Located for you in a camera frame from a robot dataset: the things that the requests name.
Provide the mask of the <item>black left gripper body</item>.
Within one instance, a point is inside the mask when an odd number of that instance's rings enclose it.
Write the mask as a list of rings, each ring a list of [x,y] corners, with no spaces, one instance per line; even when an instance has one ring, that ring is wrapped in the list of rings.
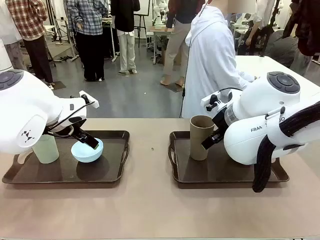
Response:
[[[70,117],[68,121],[71,123],[69,128],[70,131],[68,133],[69,136],[84,136],[86,132],[81,129],[82,125],[86,122],[86,118],[82,118],[81,116]]]

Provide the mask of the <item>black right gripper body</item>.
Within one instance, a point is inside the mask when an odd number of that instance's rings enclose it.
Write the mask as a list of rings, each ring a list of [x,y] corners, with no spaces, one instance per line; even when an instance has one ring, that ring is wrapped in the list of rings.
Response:
[[[228,129],[228,124],[225,120],[225,111],[227,107],[222,108],[212,119],[213,123],[217,126],[217,132],[220,136],[224,136]]]

